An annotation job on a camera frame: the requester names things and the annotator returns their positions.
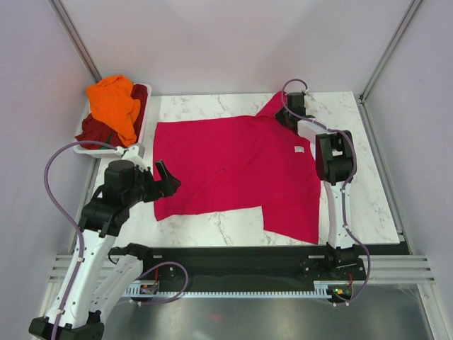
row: white marble surface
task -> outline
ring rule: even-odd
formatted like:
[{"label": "white marble surface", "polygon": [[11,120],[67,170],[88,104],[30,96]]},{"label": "white marble surface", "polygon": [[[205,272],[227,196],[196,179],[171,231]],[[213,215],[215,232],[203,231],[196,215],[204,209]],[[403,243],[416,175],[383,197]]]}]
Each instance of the white marble surface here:
[{"label": "white marble surface", "polygon": [[[143,138],[143,145],[146,147],[145,162],[152,163],[152,145],[158,120],[173,122],[255,115],[271,97],[270,93],[151,97],[151,111]],[[351,189],[351,230],[367,244],[399,243],[353,94],[313,93],[308,114],[313,114],[330,128],[350,130],[352,133],[358,170]],[[101,160],[96,187],[103,183],[103,172],[109,161],[111,159]],[[328,236],[328,208],[323,187],[320,204],[319,244],[325,244]],[[121,247],[130,242],[149,247],[308,244],[273,232],[265,232],[263,214],[259,207],[203,215],[173,216],[160,222],[154,218],[153,209],[151,203],[140,203],[133,207],[131,217],[122,228],[115,244]]]}]

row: towel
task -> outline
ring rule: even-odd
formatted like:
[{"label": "towel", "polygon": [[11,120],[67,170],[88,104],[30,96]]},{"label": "towel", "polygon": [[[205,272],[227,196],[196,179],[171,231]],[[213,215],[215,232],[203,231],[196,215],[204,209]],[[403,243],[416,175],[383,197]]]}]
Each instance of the towel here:
[{"label": "towel", "polygon": [[86,89],[93,118],[116,131],[126,147],[137,141],[134,123],[140,101],[130,96],[133,86],[124,76],[110,76]]}]

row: gray wall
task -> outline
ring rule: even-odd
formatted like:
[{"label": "gray wall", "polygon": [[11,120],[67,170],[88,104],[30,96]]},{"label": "gray wall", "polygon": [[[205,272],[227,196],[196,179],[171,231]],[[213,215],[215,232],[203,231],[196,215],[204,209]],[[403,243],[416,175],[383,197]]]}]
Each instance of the gray wall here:
[{"label": "gray wall", "polygon": [[156,94],[363,90],[410,0],[62,0],[99,71]]},{"label": "gray wall", "polygon": [[453,2],[425,1],[368,104],[414,251],[453,319]]},{"label": "gray wall", "polygon": [[[29,339],[55,255],[71,235],[42,172],[71,142],[91,79],[47,1],[4,1],[0,32],[0,338]],[[53,167],[51,186],[72,215],[90,165],[68,151]]]}]

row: red shirt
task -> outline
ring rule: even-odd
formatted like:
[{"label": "red shirt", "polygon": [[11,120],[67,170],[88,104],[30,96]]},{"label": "red shirt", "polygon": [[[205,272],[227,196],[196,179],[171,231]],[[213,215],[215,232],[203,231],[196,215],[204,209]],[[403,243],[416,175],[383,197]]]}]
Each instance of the red shirt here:
[{"label": "red shirt", "polygon": [[310,142],[277,122],[281,108],[277,93],[255,116],[158,123],[154,161],[182,184],[154,203],[156,219],[261,206],[265,230],[317,244],[321,184]]}]

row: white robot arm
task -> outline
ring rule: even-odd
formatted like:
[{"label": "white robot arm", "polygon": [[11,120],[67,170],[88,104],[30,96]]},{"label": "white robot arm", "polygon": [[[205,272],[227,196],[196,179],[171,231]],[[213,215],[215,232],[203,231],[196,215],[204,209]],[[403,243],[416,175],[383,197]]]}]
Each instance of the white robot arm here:
[{"label": "white robot arm", "polygon": [[[139,244],[127,246],[127,253],[121,256],[95,291],[103,262],[129,218],[130,208],[138,202],[172,196],[180,186],[180,181],[168,172],[162,161],[156,162],[161,180],[154,180],[151,169],[143,162],[144,148],[140,144],[116,150],[122,159],[109,164],[104,184],[82,210],[79,227],[83,233],[83,258],[79,257],[81,243],[78,238],[76,251],[55,301],[44,317],[34,319],[30,325],[29,332],[39,339],[102,338],[110,312],[129,284],[142,274],[142,261],[149,258],[151,251]],[[60,309],[62,299],[66,302]],[[57,330],[52,336],[54,327]]]},{"label": "white robot arm", "polygon": [[[300,120],[297,122],[297,134],[307,138],[310,143],[316,145],[316,136],[326,134],[326,130],[309,121]],[[335,184],[332,184],[329,181],[323,181],[323,184],[326,189],[328,200],[328,243],[333,248],[350,248],[353,246],[354,240],[348,235],[343,225],[343,195],[341,188],[343,187],[344,181],[339,181]],[[351,184],[345,186],[345,206],[348,221],[351,221],[350,188]]]}]

